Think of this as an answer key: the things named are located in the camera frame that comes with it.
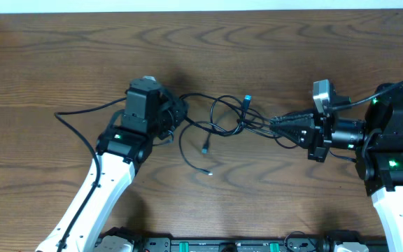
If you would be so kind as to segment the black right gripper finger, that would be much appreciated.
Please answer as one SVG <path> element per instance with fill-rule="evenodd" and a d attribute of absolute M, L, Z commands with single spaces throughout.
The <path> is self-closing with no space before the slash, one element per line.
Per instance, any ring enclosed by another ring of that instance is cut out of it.
<path fill-rule="evenodd" d="M 303 111 L 293 111 L 290 113 L 286 113 L 285 115 L 280 115 L 280 116 L 275 116 L 271 119 L 271 123 L 282 123 L 285 121 L 290 121 L 290 120 L 298 120 L 298 119 L 304 119 L 304 118 L 312 118 L 315 114 L 314 109 L 307 109 Z"/>
<path fill-rule="evenodd" d="M 312 118 L 290 120 L 280 123 L 271 123 L 270 130 L 279 136 L 285 137 L 301 148 L 308 148 L 313 138 L 314 122 Z"/>

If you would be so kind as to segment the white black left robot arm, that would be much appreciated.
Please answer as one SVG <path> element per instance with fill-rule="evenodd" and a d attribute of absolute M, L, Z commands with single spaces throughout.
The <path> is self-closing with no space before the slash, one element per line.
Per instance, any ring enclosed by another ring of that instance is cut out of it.
<path fill-rule="evenodd" d="M 89 172 L 37 251 L 133 251 L 134 242 L 101 233 L 113 207 L 156 146 L 170 144 L 188 105 L 152 76 L 134 79 L 96 146 Z"/>

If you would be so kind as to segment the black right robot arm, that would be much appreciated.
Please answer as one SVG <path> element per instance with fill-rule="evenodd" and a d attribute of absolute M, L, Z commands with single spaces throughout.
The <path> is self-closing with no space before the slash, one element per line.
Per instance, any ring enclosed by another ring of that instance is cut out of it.
<path fill-rule="evenodd" d="M 365 118 L 346 119 L 339 112 L 357 106 L 339 96 L 328 80 L 313 84 L 314 108 L 270 120 L 273 134 L 324 162 L 331 149 L 354 151 L 352 162 L 377 211 L 389 251 L 403 251 L 403 81 L 384 83 L 365 99 Z"/>

